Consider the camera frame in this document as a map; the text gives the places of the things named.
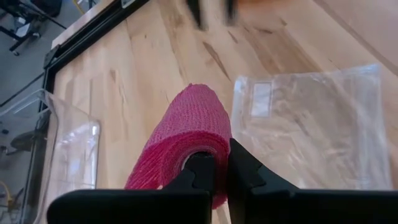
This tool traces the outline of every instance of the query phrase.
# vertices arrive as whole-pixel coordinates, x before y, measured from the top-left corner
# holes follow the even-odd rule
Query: white label
[[[256,83],[253,89],[251,116],[268,117],[271,112],[272,83]]]

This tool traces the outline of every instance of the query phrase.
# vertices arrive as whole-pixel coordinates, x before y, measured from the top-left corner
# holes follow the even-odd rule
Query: pink mesh roll
[[[213,208],[226,200],[225,180],[231,126],[216,93],[206,85],[189,84],[171,102],[147,141],[129,176],[126,189],[158,189],[182,170],[190,155],[205,151],[216,159]]]

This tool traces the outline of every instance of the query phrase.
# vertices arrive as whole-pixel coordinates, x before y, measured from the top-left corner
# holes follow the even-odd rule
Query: wooden table
[[[189,83],[207,84],[231,114],[239,75],[269,77],[370,63],[381,64],[391,169],[398,174],[398,52],[395,41],[388,44],[390,37],[377,38],[397,32],[390,30],[394,25],[376,23],[397,18],[385,8],[392,0],[377,5],[371,0],[251,1],[239,5],[234,27],[223,24],[216,1],[204,1],[206,32],[194,28],[183,2],[149,1],[56,77],[57,97],[101,121],[99,188],[124,186],[169,103]],[[342,11],[345,2],[355,6],[354,14]],[[388,12],[388,19],[372,14]],[[228,222],[228,210],[222,207],[213,219]]]

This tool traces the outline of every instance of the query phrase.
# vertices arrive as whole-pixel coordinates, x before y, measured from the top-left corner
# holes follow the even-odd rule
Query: floor
[[[83,2],[81,7],[85,11],[88,9],[86,2]],[[63,24],[65,27],[68,27],[80,16],[81,14],[73,4],[72,0],[64,0],[62,2],[60,15],[55,18],[55,20]],[[12,17],[9,15],[0,19],[0,25],[6,28],[12,27],[12,23]],[[26,41],[17,49],[20,53],[20,56],[18,57],[8,51],[8,48],[14,41],[7,35],[0,33],[0,105],[43,72],[42,67],[44,56],[50,50],[52,40],[61,34],[62,31],[63,29],[61,27],[47,21],[40,28],[40,33],[42,35],[41,38],[37,39],[33,37]],[[0,113],[5,111],[14,103],[40,89],[42,85],[43,79],[41,78],[28,87],[28,89],[18,94],[10,102],[1,106]],[[34,103],[18,112],[19,115],[29,118],[28,122],[24,121],[22,122],[23,124],[18,126],[10,125],[12,121],[7,117],[4,117],[4,115],[3,117],[0,117],[0,130],[9,130],[8,134],[0,133],[0,145],[13,149],[10,146],[11,139],[14,139],[14,137],[21,133],[33,130],[35,122],[37,121],[34,117],[34,115],[37,114],[37,108],[38,104]],[[4,152],[0,152],[0,182],[4,182],[8,186],[13,197],[15,197],[16,194],[25,186],[25,180],[15,177],[27,176],[30,157],[30,151],[23,151],[12,156],[5,156]],[[5,193],[6,191],[2,186],[0,186],[0,205],[4,205],[6,203],[4,197]],[[5,208],[0,206],[0,224],[16,223],[16,220],[18,219],[18,212],[8,213],[5,212]]]

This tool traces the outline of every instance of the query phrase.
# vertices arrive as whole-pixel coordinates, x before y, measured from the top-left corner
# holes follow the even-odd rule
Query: plastic bag
[[[299,188],[392,189],[378,72],[239,77],[233,136]]]

